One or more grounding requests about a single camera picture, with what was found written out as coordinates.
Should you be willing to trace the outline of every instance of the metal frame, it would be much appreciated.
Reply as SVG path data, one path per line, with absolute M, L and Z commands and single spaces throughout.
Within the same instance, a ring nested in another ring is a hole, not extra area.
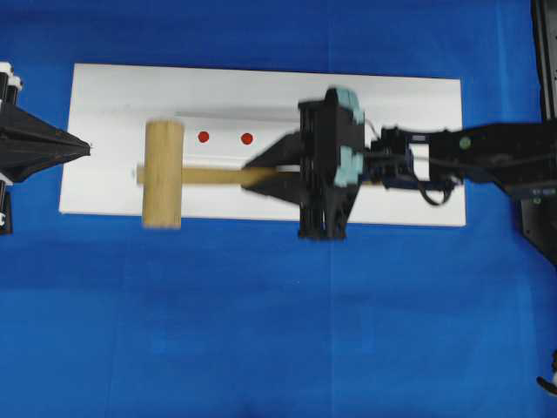
M 540 77 L 540 104 L 544 120 L 557 117 L 557 1 L 532 0 L 534 39 Z M 557 265 L 557 201 L 522 200 L 521 231 Z

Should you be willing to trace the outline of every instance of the cable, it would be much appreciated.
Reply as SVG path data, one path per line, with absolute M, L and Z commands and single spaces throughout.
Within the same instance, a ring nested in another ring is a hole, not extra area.
M 372 128 L 372 132 L 373 132 L 373 136 L 375 137 L 375 139 L 381 139 L 381 137 L 379 136 L 379 134 L 377 133 L 377 131 L 375 131 L 375 125 L 373 124 L 373 122 L 369 119 L 366 119 L 366 124 Z

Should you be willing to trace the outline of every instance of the black cable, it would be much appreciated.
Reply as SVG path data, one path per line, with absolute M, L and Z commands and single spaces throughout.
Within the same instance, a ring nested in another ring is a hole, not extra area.
M 406 176 L 400 176 L 400 179 L 405 179 Z M 416 189 L 418 190 L 419 194 L 421 194 L 421 197 L 424 198 L 424 200 L 429 203 L 431 206 L 443 206 L 446 202 L 448 202 L 448 200 L 451 198 L 451 194 L 453 193 L 453 189 L 447 190 L 444 189 L 443 192 L 443 199 L 438 202 L 436 200 L 433 200 L 429 194 L 427 194 L 427 189 L 424 186 L 424 182 L 420 179 L 418 179 L 418 176 L 416 176 L 416 174 L 414 172 L 411 172 L 408 176 L 409 181 L 412 181 L 415 185 L 416 185 Z
M 366 119 L 366 123 L 370 128 L 372 128 L 373 136 L 375 137 L 375 139 L 380 139 L 379 134 L 377 133 L 377 131 L 375 131 L 375 125 L 373 124 L 373 122 L 369 119 Z

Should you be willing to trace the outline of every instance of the wooden cylinder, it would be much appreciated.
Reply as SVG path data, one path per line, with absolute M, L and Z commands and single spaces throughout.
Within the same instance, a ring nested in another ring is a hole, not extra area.
M 179 229 L 182 225 L 184 126 L 156 120 L 145 129 L 143 225 Z

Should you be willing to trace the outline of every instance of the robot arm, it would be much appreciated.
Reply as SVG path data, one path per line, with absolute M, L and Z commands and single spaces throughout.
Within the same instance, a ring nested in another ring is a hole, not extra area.
M 494 183 L 512 199 L 557 195 L 557 122 L 484 125 L 463 131 L 383 129 L 365 146 L 356 95 L 331 88 L 299 103 L 299 130 L 285 135 L 245 167 L 298 165 L 299 175 L 266 179 L 247 190 L 299 205 L 300 238 L 343 239 L 359 188 L 412 189 L 431 205 L 446 203 L 465 179 Z M 411 145 L 429 145 L 429 179 L 418 179 Z M 441 201 L 428 192 L 443 193 Z
M 89 155 L 89 144 L 16 106 L 23 83 L 0 63 L 0 235 L 12 233 L 7 187 L 30 175 Z

